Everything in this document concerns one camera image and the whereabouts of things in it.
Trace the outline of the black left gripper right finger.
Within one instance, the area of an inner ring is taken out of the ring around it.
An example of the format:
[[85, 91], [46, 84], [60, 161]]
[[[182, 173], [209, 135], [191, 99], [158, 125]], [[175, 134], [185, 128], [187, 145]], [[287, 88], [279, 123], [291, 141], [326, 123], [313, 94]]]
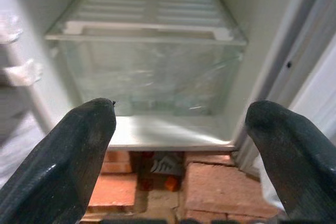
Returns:
[[253, 102], [245, 127], [290, 220], [335, 223], [335, 146], [306, 117]]

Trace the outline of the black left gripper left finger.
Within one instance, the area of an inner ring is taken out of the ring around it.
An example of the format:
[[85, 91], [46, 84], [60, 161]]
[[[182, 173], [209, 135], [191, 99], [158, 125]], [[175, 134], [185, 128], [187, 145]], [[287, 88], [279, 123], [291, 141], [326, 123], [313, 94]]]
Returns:
[[109, 99], [70, 110], [1, 188], [1, 223], [79, 223], [115, 130]]

